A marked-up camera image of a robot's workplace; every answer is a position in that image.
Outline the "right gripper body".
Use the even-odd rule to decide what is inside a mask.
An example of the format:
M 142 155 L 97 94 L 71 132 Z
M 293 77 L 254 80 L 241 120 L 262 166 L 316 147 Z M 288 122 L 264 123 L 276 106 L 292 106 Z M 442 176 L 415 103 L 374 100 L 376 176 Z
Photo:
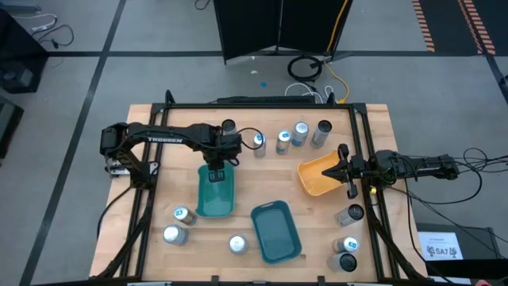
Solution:
M 339 163 L 345 164 L 346 169 L 342 172 L 348 176 L 347 182 L 342 182 L 348 187 L 347 196 L 349 199 L 354 199 L 358 196 L 358 188 L 354 184 L 353 180 L 362 180 L 367 184 L 367 190 L 370 191 L 373 187 L 372 179 L 368 178 L 368 163 L 363 159 L 361 155 L 349 156 L 349 149 L 346 144 L 340 144 L 337 148 Z

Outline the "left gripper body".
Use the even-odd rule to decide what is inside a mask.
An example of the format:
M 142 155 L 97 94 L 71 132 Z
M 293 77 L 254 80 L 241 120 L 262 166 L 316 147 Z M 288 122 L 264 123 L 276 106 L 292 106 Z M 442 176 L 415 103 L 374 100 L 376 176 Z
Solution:
M 203 144 L 203 159 L 208 169 L 222 169 L 225 162 L 236 167 L 239 164 L 237 155 L 241 153 L 242 136 L 238 133 L 213 135 L 211 142 Z

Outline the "green plastic bin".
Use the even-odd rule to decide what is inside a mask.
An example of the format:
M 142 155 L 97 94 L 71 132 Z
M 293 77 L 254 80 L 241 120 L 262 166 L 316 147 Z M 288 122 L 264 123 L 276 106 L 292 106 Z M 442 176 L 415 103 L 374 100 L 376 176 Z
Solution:
M 230 163 L 225 162 L 225 180 L 210 182 L 208 168 L 204 164 L 198 169 L 198 205 L 196 212 L 206 218 L 229 217 L 235 205 L 235 173 Z

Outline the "yellow plastic bin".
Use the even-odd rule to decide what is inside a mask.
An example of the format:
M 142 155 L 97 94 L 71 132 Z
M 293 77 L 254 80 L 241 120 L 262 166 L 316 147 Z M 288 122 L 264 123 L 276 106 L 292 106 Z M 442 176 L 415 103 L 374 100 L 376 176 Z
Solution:
M 340 181 L 321 174 L 338 163 L 337 151 L 306 163 L 299 163 L 297 173 L 303 190 L 308 195 L 320 196 L 342 187 L 343 184 Z

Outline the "blue-tab Red Bull can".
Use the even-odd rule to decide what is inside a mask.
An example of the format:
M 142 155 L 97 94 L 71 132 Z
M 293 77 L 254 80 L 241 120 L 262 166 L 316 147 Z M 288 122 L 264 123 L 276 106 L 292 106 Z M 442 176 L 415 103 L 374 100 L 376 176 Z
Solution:
M 279 155 L 287 153 L 291 143 L 291 133 L 287 130 L 282 130 L 277 136 L 277 142 L 275 145 L 275 151 Z
M 179 222 L 192 226 L 197 221 L 197 215 L 185 206 L 178 206 L 173 211 L 174 218 Z
M 253 138 L 253 154 L 256 158 L 264 157 L 266 154 L 267 139 L 262 133 L 257 133 Z
M 354 253 L 359 248 L 359 242 L 351 236 L 338 238 L 333 241 L 333 251 L 335 253 Z

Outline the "Spindrift sparkling water can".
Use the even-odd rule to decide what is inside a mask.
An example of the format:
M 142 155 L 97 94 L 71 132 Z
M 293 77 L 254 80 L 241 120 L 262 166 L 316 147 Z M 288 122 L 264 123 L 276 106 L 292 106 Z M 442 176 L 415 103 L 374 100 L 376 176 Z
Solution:
M 291 135 L 291 144 L 296 147 L 304 146 L 309 133 L 309 126 L 305 122 L 297 122 Z
M 234 234 L 229 238 L 229 250 L 235 254 L 243 254 L 248 250 L 248 241 L 242 234 Z
M 169 225 L 163 231 L 163 239 L 169 244 L 183 245 L 187 242 L 188 232 L 176 224 Z

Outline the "dark teal plastic bin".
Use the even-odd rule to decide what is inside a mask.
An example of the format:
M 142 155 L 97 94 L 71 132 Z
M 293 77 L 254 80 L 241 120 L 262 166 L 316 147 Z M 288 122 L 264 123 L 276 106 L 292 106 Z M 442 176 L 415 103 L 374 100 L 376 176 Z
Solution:
M 251 220 L 265 263 L 276 265 L 301 253 L 302 243 L 286 202 L 276 200 L 255 207 Z

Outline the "black power strip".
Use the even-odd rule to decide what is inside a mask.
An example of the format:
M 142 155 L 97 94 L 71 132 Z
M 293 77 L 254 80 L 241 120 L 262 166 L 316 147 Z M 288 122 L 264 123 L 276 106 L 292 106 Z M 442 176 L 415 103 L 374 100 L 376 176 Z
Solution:
M 310 95 L 303 96 L 264 96 L 264 97 L 246 97 L 233 96 L 228 98 L 219 98 L 214 103 L 217 104 L 315 104 L 315 99 Z

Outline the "white SA7 paper sign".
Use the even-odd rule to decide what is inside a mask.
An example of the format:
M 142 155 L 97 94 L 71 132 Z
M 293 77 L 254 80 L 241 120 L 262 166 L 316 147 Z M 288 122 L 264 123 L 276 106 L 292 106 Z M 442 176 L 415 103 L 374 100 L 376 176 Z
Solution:
M 457 236 L 453 232 L 419 232 L 418 237 L 426 261 L 464 259 Z

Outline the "black folding partition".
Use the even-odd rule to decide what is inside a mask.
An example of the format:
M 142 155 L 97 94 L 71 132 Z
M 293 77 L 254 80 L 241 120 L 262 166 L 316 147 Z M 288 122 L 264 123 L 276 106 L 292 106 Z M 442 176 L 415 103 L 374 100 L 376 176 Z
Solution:
M 223 58 L 270 47 L 331 55 L 354 0 L 213 0 Z

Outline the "black box under sign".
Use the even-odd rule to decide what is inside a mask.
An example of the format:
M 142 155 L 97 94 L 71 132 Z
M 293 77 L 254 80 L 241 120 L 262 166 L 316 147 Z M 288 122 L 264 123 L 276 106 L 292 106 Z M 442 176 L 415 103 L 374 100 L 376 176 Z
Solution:
M 446 276 L 450 280 L 500 280 L 508 276 L 508 254 L 500 253 L 491 228 L 418 223 L 419 232 L 453 232 L 460 244 L 463 260 L 426 261 L 430 276 Z

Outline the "black orange-striped floor mat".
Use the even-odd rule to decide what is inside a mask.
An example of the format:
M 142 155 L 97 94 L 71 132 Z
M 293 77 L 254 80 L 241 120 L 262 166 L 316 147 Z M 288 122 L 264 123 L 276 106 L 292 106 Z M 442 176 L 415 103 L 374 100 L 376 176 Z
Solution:
M 508 0 L 412 0 L 428 51 L 508 56 Z

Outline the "black equipment case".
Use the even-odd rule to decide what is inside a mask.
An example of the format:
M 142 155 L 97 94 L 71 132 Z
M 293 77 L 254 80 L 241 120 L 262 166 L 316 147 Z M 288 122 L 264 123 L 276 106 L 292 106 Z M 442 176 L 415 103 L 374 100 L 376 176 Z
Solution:
M 6 157 L 23 113 L 21 107 L 0 95 L 0 160 Z

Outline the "black cabinet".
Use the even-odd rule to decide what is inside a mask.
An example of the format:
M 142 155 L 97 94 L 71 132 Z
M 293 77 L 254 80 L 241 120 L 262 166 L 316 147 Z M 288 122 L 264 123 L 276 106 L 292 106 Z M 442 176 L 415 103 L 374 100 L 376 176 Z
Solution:
M 0 88 L 35 93 L 48 52 L 4 9 L 0 9 Z

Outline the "black metal table frame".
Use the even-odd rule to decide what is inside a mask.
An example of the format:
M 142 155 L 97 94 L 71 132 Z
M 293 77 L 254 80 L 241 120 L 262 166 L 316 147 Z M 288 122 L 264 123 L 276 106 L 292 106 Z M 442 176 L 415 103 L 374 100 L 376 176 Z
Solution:
M 372 282 L 379 275 L 403 276 L 402 268 L 394 265 L 387 247 L 371 247 L 368 223 L 360 221 L 341 227 L 334 216 L 346 208 L 350 199 L 345 187 L 320 196 L 307 195 L 299 181 L 299 163 L 323 157 L 346 144 L 351 153 L 396 149 L 393 126 L 384 104 L 357 103 L 352 107 L 337 106 L 227 106 L 204 107 L 176 105 L 168 115 L 171 126 L 188 126 L 205 122 L 217 125 L 232 119 L 246 141 L 252 140 L 255 129 L 265 133 L 267 152 L 256 158 L 249 147 L 239 155 L 235 169 L 235 207 L 227 218 L 199 218 L 190 226 L 184 245 L 171 245 L 163 240 L 166 226 L 175 220 L 173 210 L 180 205 L 196 208 L 198 200 L 198 167 L 200 153 L 183 145 L 151 147 L 153 157 L 160 157 L 162 169 L 155 193 L 148 243 L 136 242 L 128 273 L 143 280 L 190 281 L 204 283 L 217 276 L 228 282 L 316 282 L 323 276 L 328 282 Z M 311 145 L 312 136 L 321 120 L 328 120 L 332 130 L 320 149 Z M 304 146 L 290 143 L 286 154 L 275 151 L 280 131 L 293 132 L 297 122 L 305 122 L 309 133 Z M 276 200 L 286 202 L 291 210 L 302 243 L 302 252 L 289 261 L 276 265 L 265 263 L 250 217 L 254 207 Z M 242 234 L 248 250 L 235 254 L 229 250 L 229 238 Z M 353 272 L 334 272 L 327 259 L 335 254 L 333 241 L 346 236 L 359 242 Z

